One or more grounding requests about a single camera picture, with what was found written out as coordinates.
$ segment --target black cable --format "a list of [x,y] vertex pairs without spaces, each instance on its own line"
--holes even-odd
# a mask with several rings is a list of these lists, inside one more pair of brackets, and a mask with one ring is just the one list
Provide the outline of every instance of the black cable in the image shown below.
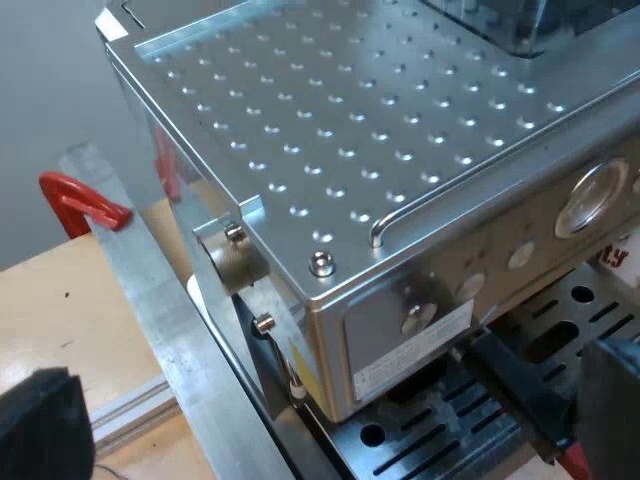
[[116,477],[118,480],[129,480],[128,477],[125,477],[124,475],[120,475],[118,472],[116,472],[113,468],[111,467],[107,467],[106,465],[101,465],[99,463],[96,463],[94,465],[94,468],[101,468],[102,470],[106,470],[107,472],[109,472],[111,475],[113,475],[114,477]]

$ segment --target drip tray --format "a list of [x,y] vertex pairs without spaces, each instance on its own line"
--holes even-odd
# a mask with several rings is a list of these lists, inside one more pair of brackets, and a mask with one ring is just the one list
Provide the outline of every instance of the drip tray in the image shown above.
[[[640,308],[613,281],[583,264],[491,328],[568,397],[587,342],[640,336]],[[511,416],[448,356],[342,424],[314,418],[345,467],[363,480],[477,479],[524,442]]]

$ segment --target knob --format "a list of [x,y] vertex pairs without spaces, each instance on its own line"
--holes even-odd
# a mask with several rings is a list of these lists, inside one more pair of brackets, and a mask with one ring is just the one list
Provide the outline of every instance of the knob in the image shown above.
[[438,306],[435,303],[414,305],[409,309],[407,318],[402,322],[400,330],[410,336],[427,327],[436,315]]

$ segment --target sticker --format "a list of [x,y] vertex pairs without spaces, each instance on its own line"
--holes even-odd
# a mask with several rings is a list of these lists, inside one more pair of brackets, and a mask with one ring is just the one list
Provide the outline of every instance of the sticker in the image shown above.
[[464,332],[471,326],[472,313],[473,299],[356,372],[353,376],[356,399],[362,399]]

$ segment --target hole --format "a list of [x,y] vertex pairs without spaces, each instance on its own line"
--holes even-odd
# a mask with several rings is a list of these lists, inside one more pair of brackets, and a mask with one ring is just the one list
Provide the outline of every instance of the hole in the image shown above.
[[451,452],[453,452],[459,446],[460,446],[460,442],[458,440],[456,440],[454,442],[451,442],[449,445],[444,447],[442,450],[440,450],[434,456],[432,456],[431,458],[429,458],[426,461],[422,462],[418,467],[414,468],[412,471],[407,473],[404,477],[401,477],[400,480],[410,480],[411,478],[417,477],[422,472],[424,472],[427,468],[429,468],[429,467],[435,465],[436,463],[438,463],[440,460],[442,460],[444,457],[449,455]]
[[556,365],[553,369],[551,369],[544,377],[542,377],[542,380],[545,382],[550,382],[551,380],[553,380],[555,377],[557,377],[558,375],[560,375],[562,372],[564,372],[567,369],[567,366],[564,363],[561,363],[559,365]]
[[502,408],[499,408],[498,410],[493,412],[491,415],[483,418],[478,423],[476,423],[473,427],[471,427],[471,433],[474,433],[474,434],[478,433],[479,431],[483,430],[485,427],[488,427],[494,420],[498,419],[502,415],[504,415],[504,410],[502,410]]
[[535,312],[533,312],[531,314],[531,316],[533,318],[538,318],[541,317],[542,315],[544,315],[545,313],[547,313],[549,310],[551,310],[553,307],[555,307],[558,304],[557,300],[551,300],[550,302],[547,302],[545,305],[543,305],[542,307],[540,307],[538,310],[536,310]]
[[384,442],[384,430],[380,425],[370,423],[362,427],[360,431],[360,440],[367,447],[377,447]]
[[524,359],[529,363],[538,365],[559,352],[579,333],[578,327],[571,322],[562,321],[556,323],[525,348]]
[[447,357],[442,356],[389,390],[387,398],[393,403],[406,403],[440,380],[446,372]]
[[432,440],[436,435],[444,432],[446,429],[447,428],[443,424],[438,425],[436,428],[434,428],[433,430],[431,430],[427,434],[425,434],[422,437],[420,437],[418,440],[413,442],[411,445],[409,445],[407,448],[402,450],[400,453],[398,453],[397,455],[391,457],[389,460],[387,460],[382,465],[377,467],[373,471],[373,474],[376,475],[376,476],[380,475],[382,472],[384,472],[389,467],[391,467],[394,463],[397,463],[398,461],[402,460],[404,457],[409,455],[411,452],[414,452],[415,450],[420,448],[422,445],[427,443],[429,440]]
[[472,378],[468,382],[463,383],[459,387],[457,387],[457,388],[453,389],[451,392],[447,393],[444,397],[442,397],[442,399],[445,402],[449,402],[449,401],[453,400],[454,398],[456,398],[457,396],[462,395],[464,392],[466,392],[471,387],[473,387],[476,383],[478,383],[478,381],[475,380],[474,378]]
[[607,313],[612,312],[613,310],[618,308],[618,305],[620,305],[618,302],[610,303],[609,305],[604,307],[602,310],[600,310],[598,313],[596,313],[593,317],[591,317],[589,319],[589,323],[596,323],[598,320],[604,317]]
[[431,408],[425,409],[424,411],[420,412],[418,415],[415,415],[414,417],[409,419],[407,423],[405,423],[400,427],[400,430],[402,430],[403,432],[406,432],[407,430],[412,428],[414,425],[416,425],[417,423],[420,423],[422,420],[424,420],[429,415],[431,415],[431,412],[433,412]]
[[509,335],[515,335],[516,333],[518,333],[520,330],[522,330],[522,324],[521,323],[516,323],[514,326],[512,326],[509,329]]
[[613,325],[612,327],[610,327],[607,330],[605,330],[604,333],[602,333],[598,338],[600,340],[604,340],[605,338],[609,338],[611,335],[616,333],[618,330],[620,330],[622,327],[624,327],[631,320],[633,320],[633,315],[629,314],[626,317],[622,318],[621,320],[618,320],[615,325]]
[[589,287],[578,285],[577,287],[573,287],[571,289],[571,298],[573,298],[578,303],[589,303],[593,301],[595,295],[593,294],[593,290],[591,290]]
[[481,397],[476,398],[473,402],[471,402],[466,407],[462,407],[460,410],[458,410],[456,412],[456,415],[458,415],[458,417],[464,417],[466,415],[469,415],[480,405],[482,405],[483,403],[486,403],[490,398],[491,398],[491,395],[489,395],[488,393],[485,393]]

